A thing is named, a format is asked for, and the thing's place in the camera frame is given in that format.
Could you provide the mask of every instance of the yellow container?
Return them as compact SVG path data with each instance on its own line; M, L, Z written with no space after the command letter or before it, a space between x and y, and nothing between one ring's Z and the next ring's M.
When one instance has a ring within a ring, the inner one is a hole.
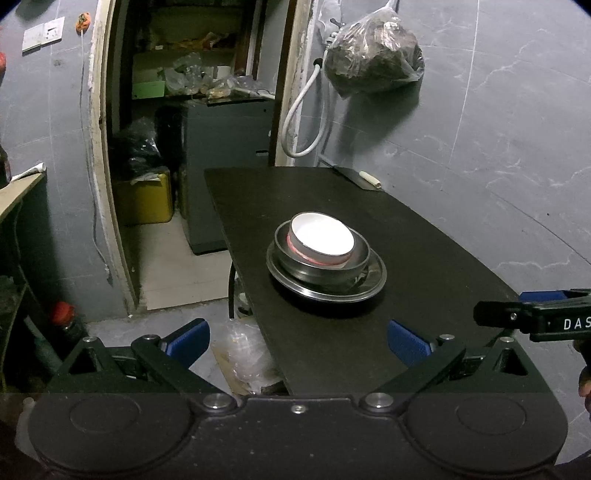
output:
M161 173L158 180L143 180L134 185L116 181L113 196L120 225L166 223L173 217L170 173Z

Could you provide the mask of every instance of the white pipe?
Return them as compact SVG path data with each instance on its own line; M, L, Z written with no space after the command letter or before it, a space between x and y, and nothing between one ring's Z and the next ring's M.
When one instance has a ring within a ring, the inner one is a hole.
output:
M289 132L290 123L293 120L294 115L297 112L297 109L300 107L300 104L302 103L302 101L306 97L306 94L308 94L308 92L310 91L310 88L316 82L316 79L320 78L320 81L322 82L322 76L320 73L322 72L322 68L324 67L324 62L326 61L327 53L328 53L328 50L326 50L324 52L324 56L322 59L322 67L318 63L316 63L314 65L314 72L312 73L310 80L308 80L308 82L306 83L306 85L304 86L304 88L302 89L300 94L297 96L294 104L291 106L287 116L285 117L285 122L283 123L283 129L281 130L281 146L282 146L285 154L291 158L304 157L307 154L309 154L310 152L312 152L318 146L318 144L320 143L320 141L322 140L322 138L324 137L324 135L326 133L326 128L328 126L328 113L329 113L328 112L328 110L329 110L328 104L329 104L330 90L329 90L329 84L325 80L324 85L323 85L323 91L322 91L322 97L323 97L322 98L322 118L320 120L320 131L318 132L318 136L314 139L314 141L310 144L309 147L305 148L301 152L292 151L288 145L287 134Z

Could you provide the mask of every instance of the wall switch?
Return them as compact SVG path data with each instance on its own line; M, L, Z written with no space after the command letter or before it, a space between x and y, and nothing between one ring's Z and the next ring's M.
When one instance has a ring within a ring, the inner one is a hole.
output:
M25 35L22 38L23 51L41 46L41 42L43 41L43 27L45 27L45 25L41 24L25 30Z
M43 41L42 44L51 43L56 40L61 40L61 35L64 31L64 20L66 17L56 18L47 22L43 26Z
M66 17L56 18L50 22L35 25L28 30L22 38L22 50L27 51L41 45L46 45L61 40L64 31L64 20Z

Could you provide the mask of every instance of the red bottle cap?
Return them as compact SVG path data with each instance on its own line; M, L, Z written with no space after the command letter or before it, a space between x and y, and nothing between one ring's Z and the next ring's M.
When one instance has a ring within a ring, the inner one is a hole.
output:
M51 322L53 325L64 327L68 325L74 318L74 307L65 301L59 301L56 303L56 307L53 309L53 315L51 316Z

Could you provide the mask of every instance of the gray cabinet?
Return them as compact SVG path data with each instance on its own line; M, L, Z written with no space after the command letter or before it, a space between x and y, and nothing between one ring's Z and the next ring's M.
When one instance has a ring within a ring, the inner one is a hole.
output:
M195 254L226 248L205 183L205 169L267 166L273 107L270 100L184 103L179 205ZM240 195L236 192L237 202Z

